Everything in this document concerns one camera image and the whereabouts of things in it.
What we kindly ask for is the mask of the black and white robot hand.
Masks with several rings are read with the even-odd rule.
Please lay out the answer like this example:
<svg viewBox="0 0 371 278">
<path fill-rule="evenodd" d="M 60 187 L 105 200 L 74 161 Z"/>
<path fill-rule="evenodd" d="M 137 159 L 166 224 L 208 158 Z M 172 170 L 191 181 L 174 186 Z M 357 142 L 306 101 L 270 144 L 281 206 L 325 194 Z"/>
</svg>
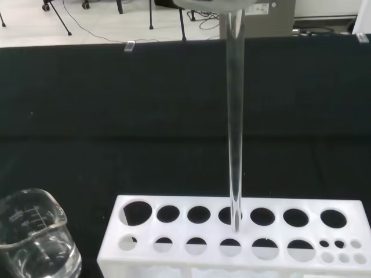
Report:
<svg viewBox="0 0 371 278">
<path fill-rule="evenodd" d="M 256 0 L 174 0 L 177 6 L 189 10 L 213 13 L 229 13 L 244 10 Z"/>
</svg>

